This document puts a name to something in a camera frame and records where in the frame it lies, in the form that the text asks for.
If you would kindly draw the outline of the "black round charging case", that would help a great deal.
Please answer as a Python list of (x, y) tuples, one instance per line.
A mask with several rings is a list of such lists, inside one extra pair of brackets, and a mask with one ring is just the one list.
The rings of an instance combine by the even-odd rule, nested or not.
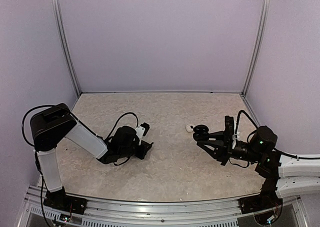
[(193, 128), (193, 139), (196, 142), (209, 140), (209, 128), (204, 124), (199, 124)]

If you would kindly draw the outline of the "white earbud charging case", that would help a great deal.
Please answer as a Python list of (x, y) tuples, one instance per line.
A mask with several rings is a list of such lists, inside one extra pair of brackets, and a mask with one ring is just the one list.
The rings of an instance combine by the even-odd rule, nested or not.
[(188, 124), (185, 126), (185, 130), (188, 132), (188, 133), (192, 133), (193, 132), (193, 129), (194, 129), (194, 125), (193, 124)]

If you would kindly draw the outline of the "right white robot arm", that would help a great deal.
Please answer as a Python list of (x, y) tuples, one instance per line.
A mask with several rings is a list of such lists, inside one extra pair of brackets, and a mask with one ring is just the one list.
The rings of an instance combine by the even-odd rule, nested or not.
[(320, 157), (276, 150), (278, 137), (265, 125), (253, 131), (247, 142), (238, 140), (231, 127), (210, 133), (205, 125), (193, 128), (193, 138), (197, 146), (223, 166), (231, 159), (256, 165), (255, 171), (265, 178), (266, 184), (264, 191), (255, 199), (260, 209), (268, 208), (276, 196), (283, 199), (320, 190)]

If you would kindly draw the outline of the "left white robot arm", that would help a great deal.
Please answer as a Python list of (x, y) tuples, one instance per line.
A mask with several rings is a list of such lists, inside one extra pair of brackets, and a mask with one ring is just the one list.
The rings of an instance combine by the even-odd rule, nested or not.
[(150, 126), (137, 123), (135, 127), (113, 126), (106, 138), (94, 133), (80, 121), (64, 103), (42, 105), (41, 112), (30, 119), (33, 147), (38, 160), (43, 183), (51, 193), (49, 199), (63, 210), (70, 205), (70, 198), (64, 194), (60, 177), (56, 148), (67, 139), (91, 154), (104, 165), (119, 166), (120, 159), (128, 162), (131, 157), (143, 160), (152, 148), (152, 143), (143, 140)]

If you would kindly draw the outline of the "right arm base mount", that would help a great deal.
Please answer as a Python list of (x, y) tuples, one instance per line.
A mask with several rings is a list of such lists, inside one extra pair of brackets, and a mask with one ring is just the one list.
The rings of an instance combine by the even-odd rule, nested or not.
[(262, 184), (259, 194), (242, 197), (238, 200), (242, 214), (258, 212), (283, 204), (283, 199), (278, 198), (276, 194), (277, 179), (268, 178)]

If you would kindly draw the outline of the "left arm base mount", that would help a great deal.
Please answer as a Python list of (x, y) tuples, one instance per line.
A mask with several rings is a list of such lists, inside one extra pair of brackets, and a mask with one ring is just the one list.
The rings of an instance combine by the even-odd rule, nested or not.
[(85, 198), (67, 195), (65, 188), (62, 187), (62, 189), (58, 191), (47, 191), (43, 204), (55, 210), (84, 215), (87, 202)]

